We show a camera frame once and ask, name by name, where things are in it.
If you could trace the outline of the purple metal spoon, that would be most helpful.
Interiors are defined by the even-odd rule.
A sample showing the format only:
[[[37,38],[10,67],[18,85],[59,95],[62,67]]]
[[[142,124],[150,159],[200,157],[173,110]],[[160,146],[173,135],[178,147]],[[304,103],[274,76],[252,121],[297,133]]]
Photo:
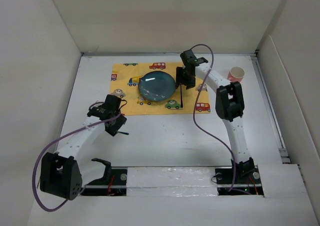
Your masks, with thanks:
[[[183,91],[182,91],[182,84],[179,85],[180,88],[180,107],[183,108],[184,104],[183,104]]]

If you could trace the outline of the dark teal ceramic plate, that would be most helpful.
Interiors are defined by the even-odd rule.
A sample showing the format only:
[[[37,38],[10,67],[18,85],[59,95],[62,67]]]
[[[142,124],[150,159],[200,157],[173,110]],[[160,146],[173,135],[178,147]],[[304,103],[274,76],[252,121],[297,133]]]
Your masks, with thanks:
[[[174,78],[162,71],[152,71],[139,79],[139,94],[151,102],[162,102],[172,97],[176,91]]]

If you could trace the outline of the yellow cartoon car placemat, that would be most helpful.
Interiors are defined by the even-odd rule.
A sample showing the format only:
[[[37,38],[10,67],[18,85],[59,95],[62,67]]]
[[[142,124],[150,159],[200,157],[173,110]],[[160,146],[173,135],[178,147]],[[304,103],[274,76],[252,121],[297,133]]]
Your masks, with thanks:
[[[210,104],[209,93],[206,85],[201,85],[202,80],[196,79],[196,86],[192,89],[182,89],[183,108],[180,105],[180,89],[173,96],[163,102],[151,102],[144,99],[138,90],[139,80],[152,71],[162,71],[176,76],[176,67],[182,66],[181,62],[148,62],[148,63],[120,63],[114,64],[111,71],[109,93],[127,101],[121,109],[126,116],[133,115],[167,115],[167,114],[192,114],[210,113],[213,108]]]

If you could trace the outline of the pink paper cup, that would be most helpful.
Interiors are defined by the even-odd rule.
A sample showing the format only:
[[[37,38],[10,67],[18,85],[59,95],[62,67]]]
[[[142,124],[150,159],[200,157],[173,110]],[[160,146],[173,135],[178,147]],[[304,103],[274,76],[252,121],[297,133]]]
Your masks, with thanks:
[[[228,73],[227,79],[231,82],[241,82],[245,76],[245,71],[241,67],[232,67]]]

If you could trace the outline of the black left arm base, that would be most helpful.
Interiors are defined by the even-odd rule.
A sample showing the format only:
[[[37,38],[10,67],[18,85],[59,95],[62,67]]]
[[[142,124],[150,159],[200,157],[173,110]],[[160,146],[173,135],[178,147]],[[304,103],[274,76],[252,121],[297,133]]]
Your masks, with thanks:
[[[94,158],[82,172],[81,196],[126,196],[128,168]]]

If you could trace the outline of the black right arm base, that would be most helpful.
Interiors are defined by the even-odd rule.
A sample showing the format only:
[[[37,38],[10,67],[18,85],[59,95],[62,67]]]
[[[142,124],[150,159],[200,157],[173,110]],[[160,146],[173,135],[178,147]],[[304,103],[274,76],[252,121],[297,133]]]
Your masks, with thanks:
[[[233,170],[228,167],[218,167],[214,170],[211,182],[217,186],[218,195],[264,195],[261,177],[258,168],[253,172],[240,177],[237,173],[233,188]]]

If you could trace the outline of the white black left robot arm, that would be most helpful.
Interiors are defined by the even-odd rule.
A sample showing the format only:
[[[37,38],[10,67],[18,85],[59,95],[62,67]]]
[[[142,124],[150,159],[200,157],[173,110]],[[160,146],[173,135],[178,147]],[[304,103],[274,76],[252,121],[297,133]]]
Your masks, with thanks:
[[[73,200],[89,183],[106,184],[112,179],[111,163],[95,157],[90,164],[80,161],[94,141],[103,133],[115,136],[127,119],[121,113],[123,99],[108,94],[103,103],[89,107],[82,128],[68,135],[69,141],[54,153],[41,158],[40,190],[67,200]]]

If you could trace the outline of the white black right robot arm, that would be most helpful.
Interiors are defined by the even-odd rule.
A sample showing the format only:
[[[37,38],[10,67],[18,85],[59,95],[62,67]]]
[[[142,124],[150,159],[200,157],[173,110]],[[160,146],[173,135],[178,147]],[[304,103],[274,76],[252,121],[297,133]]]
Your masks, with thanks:
[[[200,78],[215,92],[215,111],[227,129],[235,166],[231,170],[231,177],[235,182],[244,182],[255,170],[255,164],[243,131],[245,104],[241,84],[224,78],[212,66],[202,67],[201,64],[208,60],[197,58],[192,50],[182,52],[180,58],[183,66],[176,68],[175,87],[184,85],[186,89],[193,88],[196,78]]]

